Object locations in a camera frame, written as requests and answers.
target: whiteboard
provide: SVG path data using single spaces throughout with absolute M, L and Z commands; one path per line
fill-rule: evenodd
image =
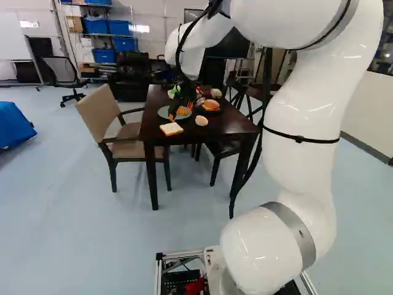
M 16 13 L 0 12 L 0 40 L 0 60 L 31 60 Z

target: table leg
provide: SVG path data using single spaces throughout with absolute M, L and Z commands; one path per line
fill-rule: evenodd
M 229 193 L 230 204 L 229 204 L 229 218 L 233 218 L 233 209 L 235 208 L 236 197 L 239 194 L 241 185 L 243 183 L 243 176 L 248 169 L 248 163 L 250 160 L 252 147 L 255 143 L 254 136 L 247 136 L 241 141 L 240 153 L 238 163 L 236 165 L 235 175 L 233 176 L 232 187 Z
M 155 154 L 154 146 L 144 142 L 147 178 L 149 179 L 150 198 L 152 199 L 153 210 L 158 210 L 157 198 L 157 176 L 155 174 Z

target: green plate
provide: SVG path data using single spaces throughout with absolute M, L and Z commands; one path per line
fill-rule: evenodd
M 168 119 L 168 120 L 169 120 L 168 109 L 169 109 L 169 106 L 163 106 L 162 108 L 160 108 L 160 109 L 158 110 L 157 113 L 158 113 L 158 115 L 159 115 L 161 118 L 164 118 L 164 119 Z M 191 113 L 192 113 L 192 111 L 190 111 L 187 115 L 177 115 L 177 116 L 176 116 L 176 120 L 186 119 L 186 118 L 188 118 L 188 117 L 191 116 Z

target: plate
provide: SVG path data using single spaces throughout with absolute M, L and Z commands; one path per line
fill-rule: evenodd
M 161 117 L 161 118 L 164 118 L 164 119 L 167 119 L 167 120 L 169 120 L 169 116 L 168 116 L 168 109 L 169 109 L 169 106 L 163 106 L 162 108 L 160 108 L 159 110 L 158 110 L 158 115 Z M 192 114 L 192 111 L 190 111 L 187 115 L 177 115 L 176 116 L 176 120 L 183 120 L 183 119 L 186 119 L 186 118 L 188 118 L 188 117 L 190 117 L 191 116 L 191 114 Z
M 195 107 L 195 110 L 197 111 L 197 113 L 202 114 L 202 115 L 219 115 L 222 113 L 222 109 L 224 108 L 224 105 L 217 101 L 220 104 L 220 108 L 218 110 L 215 111 L 207 111 L 205 110 L 204 107 L 202 107 L 202 105 Z

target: beige chair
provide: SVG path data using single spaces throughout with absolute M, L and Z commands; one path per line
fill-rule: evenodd
M 80 100 L 76 104 L 76 108 L 104 153 L 111 174 L 112 191 L 116 192 L 117 164 L 120 162 L 145 162 L 146 160 L 143 142 L 138 141 L 141 124 L 139 122 L 126 124 L 123 118 L 125 114 L 143 111 L 144 108 L 122 112 L 107 84 Z M 108 127 L 116 118 L 119 119 L 122 127 L 116 137 L 105 138 Z M 156 162 L 164 163 L 166 185 L 168 190 L 171 191 L 169 149 L 167 147 L 156 147 L 155 157 Z

